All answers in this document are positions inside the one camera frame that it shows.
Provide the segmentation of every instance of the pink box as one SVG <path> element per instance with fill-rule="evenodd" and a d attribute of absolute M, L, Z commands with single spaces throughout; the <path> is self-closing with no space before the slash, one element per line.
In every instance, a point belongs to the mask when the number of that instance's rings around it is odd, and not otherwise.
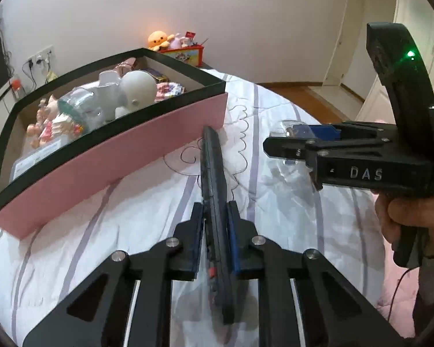
<path fill-rule="evenodd" d="M 204 126 L 222 127 L 228 96 L 225 82 L 150 52 L 130 51 L 98 61 L 95 66 L 90 64 L 77 70 L 77 77 L 74 72 L 69 73 L 69 77 L 58 78 L 59 82 L 53 81 L 16 103 L 0 135 L 2 229 L 19 239 L 25 238 L 115 180 L 198 139 Z M 8 184 L 12 163 L 22 155 L 26 116 L 35 113 L 36 103 L 42 97 L 65 92 L 86 81 L 87 72 L 81 70 L 96 67 L 98 70 L 90 72 L 90 76 L 105 70 L 105 64 L 115 65 L 132 55 L 148 57 L 148 67 L 167 73 L 171 81 L 188 82 L 190 92 L 128 114 L 70 142 Z M 43 202 L 43 195 L 52 202 Z"/>

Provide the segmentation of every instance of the sleeve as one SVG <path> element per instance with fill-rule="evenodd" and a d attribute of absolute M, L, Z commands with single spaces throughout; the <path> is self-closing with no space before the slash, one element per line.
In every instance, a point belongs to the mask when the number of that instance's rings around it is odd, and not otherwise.
<path fill-rule="evenodd" d="M 420 335 L 434 317 L 434 257 L 423 258 L 419 272 L 419 290 L 413 309 L 415 334 Z M 434 330 L 427 346 L 434 347 Z"/>

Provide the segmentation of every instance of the finger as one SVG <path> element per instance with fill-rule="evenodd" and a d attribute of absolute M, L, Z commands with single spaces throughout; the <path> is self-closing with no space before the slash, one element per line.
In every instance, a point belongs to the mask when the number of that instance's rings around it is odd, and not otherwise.
<path fill-rule="evenodd" d="M 434 197 L 396 198 L 389 203 L 388 212 L 399 224 L 434 228 Z"/>
<path fill-rule="evenodd" d="M 381 224 L 381 233 L 387 242 L 392 244 L 400 239 L 400 226 L 389 217 L 387 212 L 389 202 L 390 200 L 385 194 L 380 194 L 374 208 Z"/>

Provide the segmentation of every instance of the human hand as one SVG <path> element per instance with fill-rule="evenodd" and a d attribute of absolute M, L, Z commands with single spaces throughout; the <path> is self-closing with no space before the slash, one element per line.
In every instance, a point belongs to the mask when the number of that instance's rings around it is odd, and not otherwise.
<path fill-rule="evenodd" d="M 375 203 L 381 231 L 389 243 L 400 238 L 400 225 L 425 227 L 429 240 L 424 248 L 425 256 L 434 255 L 434 195 L 430 198 L 396 198 L 391 200 L 381 193 Z"/>

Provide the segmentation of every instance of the orange octopus plush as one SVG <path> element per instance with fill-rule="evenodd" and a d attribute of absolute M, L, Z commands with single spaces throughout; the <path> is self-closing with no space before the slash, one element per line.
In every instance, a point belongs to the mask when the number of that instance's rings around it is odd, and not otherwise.
<path fill-rule="evenodd" d="M 160 48 L 169 47 L 169 40 L 174 39 L 175 35 L 167 36 L 163 31 L 155 31 L 148 38 L 148 48 L 158 51 Z"/>

